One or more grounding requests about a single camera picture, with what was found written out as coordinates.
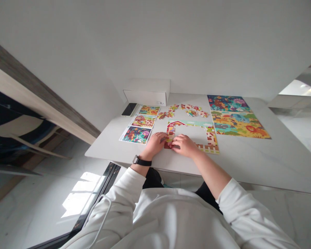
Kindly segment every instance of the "chair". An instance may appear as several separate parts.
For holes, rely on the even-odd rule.
[[[35,118],[32,116],[28,116],[28,115],[22,115],[22,116],[14,119],[14,120],[8,122],[8,123],[0,125],[0,137],[12,138],[12,139],[26,145],[27,147],[32,148],[33,150],[30,150],[30,151],[32,151],[33,153],[36,153],[36,154],[43,155],[42,153],[45,153],[45,154],[49,154],[49,155],[56,156],[56,157],[71,159],[71,157],[62,156],[62,155],[56,154],[56,153],[51,152],[51,151],[47,151],[47,150],[39,147],[39,145],[42,142],[46,141],[53,134],[57,134],[59,136],[67,138],[67,137],[65,137],[65,136],[63,136],[57,132],[57,130],[60,128],[59,126],[54,125],[54,127],[43,138],[40,138],[39,140],[37,140],[33,144],[23,140],[22,138],[20,138],[21,136],[35,130],[37,127],[39,127],[42,124],[42,122],[44,122],[44,120],[42,120],[42,119]]]

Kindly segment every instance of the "watch strap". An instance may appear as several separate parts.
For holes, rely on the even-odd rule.
[[[140,159],[137,155],[134,158],[133,164],[138,164],[141,166],[151,166],[152,165],[152,161],[145,161]]]

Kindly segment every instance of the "sleeve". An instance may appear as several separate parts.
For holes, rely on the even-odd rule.
[[[145,177],[128,168],[106,194],[112,201],[104,226],[97,239],[97,248],[111,248],[132,231],[133,212],[145,182]],[[103,198],[93,209],[86,226],[62,248],[87,248],[93,242],[108,210]]]
[[[224,218],[237,233],[240,248],[299,248],[276,224],[271,212],[234,179],[216,200]]]

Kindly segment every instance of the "marble floor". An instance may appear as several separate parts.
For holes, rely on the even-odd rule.
[[[72,230],[108,161],[88,158],[89,145],[70,136],[0,202],[0,248],[26,249]]]
[[[271,108],[285,126],[311,151],[311,108],[297,114],[296,110]]]
[[[273,110],[278,118],[311,151],[311,110],[297,117],[294,111]],[[71,231],[81,207],[72,194],[77,188],[92,189],[101,180],[108,162],[84,156],[88,144],[71,137],[56,152],[72,156],[72,160],[50,157],[41,162],[36,172],[44,176],[25,178],[0,202],[0,248],[25,249]],[[125,172],[121,168],[116,181]],[[85,173],[91,183],[85,183]],[[170,187],[196,191],[203,179],[170,172],[160,172]],[[272,212],[279,226],[301,247],[311,249],[311,194],[242,184]],[[87,196],[78,200],[87,202]]]

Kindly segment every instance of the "black phone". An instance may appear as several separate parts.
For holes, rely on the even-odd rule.
[[[137,103],[129,103],[127,108],[121,114],[122,116],[131,116],[132,112],[135,110]]]

